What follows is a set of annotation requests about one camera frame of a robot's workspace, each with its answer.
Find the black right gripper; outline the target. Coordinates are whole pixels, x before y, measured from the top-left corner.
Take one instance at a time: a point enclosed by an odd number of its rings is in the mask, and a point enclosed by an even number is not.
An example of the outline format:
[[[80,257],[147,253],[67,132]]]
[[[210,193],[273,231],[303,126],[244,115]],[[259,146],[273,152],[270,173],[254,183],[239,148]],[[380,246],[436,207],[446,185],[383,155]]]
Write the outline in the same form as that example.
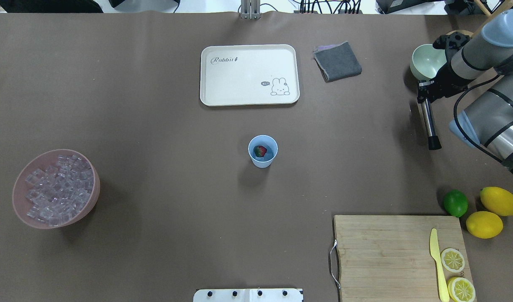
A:
[[[446,63],[439,68],[435,77],[428,80],[432,81],[432,84],[427,86],[420,86],[418,84],[418,96],[416,99],[419,104],[423,103],[426,99],[429,102],[433,102],[439,98],[452,97],[468,88],[471,80],[456,74],[452,69],[451,61],[454,55],[470,40],[471,38],[468,35],[451,33],[441,35],[433,42],[433,48],[444,51]]]

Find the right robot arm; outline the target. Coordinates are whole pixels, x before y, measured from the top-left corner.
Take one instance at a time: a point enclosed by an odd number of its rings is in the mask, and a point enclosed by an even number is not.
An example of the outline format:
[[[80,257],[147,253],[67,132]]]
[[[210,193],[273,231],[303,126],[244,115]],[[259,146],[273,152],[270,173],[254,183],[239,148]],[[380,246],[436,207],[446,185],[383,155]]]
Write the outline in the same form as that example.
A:
[[[434,77],[416,86],[429,149],[441,148],[431,103],[457,95],[450,130],[513,174],[513,8],[475,36],[442,35],[433,47],[445,52],[445,62]]]

